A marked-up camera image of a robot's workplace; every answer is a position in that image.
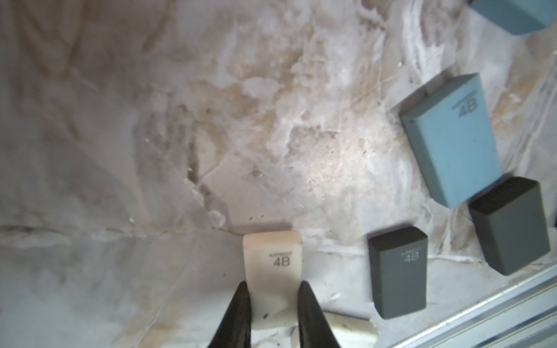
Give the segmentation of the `white eraser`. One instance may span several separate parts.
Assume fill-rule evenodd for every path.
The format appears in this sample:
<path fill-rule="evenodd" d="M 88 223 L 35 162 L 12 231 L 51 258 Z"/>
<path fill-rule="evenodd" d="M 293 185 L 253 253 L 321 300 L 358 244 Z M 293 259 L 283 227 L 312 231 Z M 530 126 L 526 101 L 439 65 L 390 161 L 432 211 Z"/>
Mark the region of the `white eraser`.
<path fill-rule="evenodd" d="M 300 232 L 246 235 L 243 255 L 252 329 L 282 329 L 297 324 L 297 293 L 303 272 Z"/>

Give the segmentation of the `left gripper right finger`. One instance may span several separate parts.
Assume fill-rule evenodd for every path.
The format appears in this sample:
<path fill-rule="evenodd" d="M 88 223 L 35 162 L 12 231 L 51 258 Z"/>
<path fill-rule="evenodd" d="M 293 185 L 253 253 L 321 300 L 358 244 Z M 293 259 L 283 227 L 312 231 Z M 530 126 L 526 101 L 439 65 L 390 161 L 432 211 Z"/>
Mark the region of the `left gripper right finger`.
<path fill-rule="evenodd" d="M 340 348 L 307 281 L 297 293 L 297 316 L 301 348 Z"/>

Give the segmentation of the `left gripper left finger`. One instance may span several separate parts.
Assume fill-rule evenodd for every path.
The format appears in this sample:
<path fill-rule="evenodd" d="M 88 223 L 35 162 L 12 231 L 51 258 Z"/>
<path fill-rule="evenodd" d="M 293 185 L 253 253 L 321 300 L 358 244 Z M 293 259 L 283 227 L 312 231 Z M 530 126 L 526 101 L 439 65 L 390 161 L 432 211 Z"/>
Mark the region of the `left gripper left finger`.
<path fill-rule="evenodd" d="M 250 348 L 252 306 L 246 281 L 242 281 L 230 302 L 208 348 Z"/>

